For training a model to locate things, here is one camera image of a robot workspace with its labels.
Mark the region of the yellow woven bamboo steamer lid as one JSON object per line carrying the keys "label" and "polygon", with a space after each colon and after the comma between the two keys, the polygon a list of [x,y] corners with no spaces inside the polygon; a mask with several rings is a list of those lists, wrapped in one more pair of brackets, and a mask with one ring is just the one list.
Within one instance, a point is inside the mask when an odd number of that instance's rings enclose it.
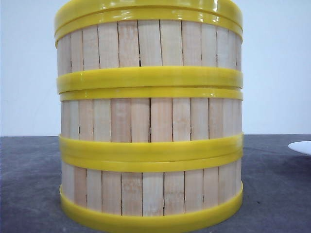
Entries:
{"label": "yellow woven bamboo steamer lid", "polygon": [[210,13],[243,25],[242,12],[231,0],[70,0],[56,13],[54,29],[93,13],[143,7]]}

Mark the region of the bamboo steamer basket single bun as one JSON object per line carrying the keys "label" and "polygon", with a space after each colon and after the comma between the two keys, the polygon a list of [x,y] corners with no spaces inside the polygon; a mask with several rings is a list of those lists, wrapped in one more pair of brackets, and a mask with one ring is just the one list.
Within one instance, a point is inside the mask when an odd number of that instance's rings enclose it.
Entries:
{"label": "bamboo steamer basket single bun", "polygon": [[242,27],[210,13],[130,8],[55,30],[61,100],[195,97],[212,88],[242,98]]}

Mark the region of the bamboo steamer basket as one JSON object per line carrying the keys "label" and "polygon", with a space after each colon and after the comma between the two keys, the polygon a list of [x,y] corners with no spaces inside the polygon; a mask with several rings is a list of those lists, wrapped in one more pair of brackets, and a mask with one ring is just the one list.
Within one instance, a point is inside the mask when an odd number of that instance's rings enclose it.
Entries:
{"label": "bamboo steamer basket", "polygon": [[110,170],[218,166],[242,157],[241,94],[62,102],[62,159]]}
{"label": "bamboo steamer basket", "polygon": [[241,161],[192,171],[103,172],[96,197],[61,194],[74,221],[110,233],[181,233],[218,224],[242,204]]}

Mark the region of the white plate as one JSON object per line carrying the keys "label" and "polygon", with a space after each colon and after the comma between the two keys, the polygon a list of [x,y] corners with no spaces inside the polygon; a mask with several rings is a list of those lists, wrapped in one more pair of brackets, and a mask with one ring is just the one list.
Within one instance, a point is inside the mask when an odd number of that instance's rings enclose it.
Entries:
{"label": "white plate", "polygon": [[288,145],[288,147],[296,152],[311,155],[311,141],[298,141]]}

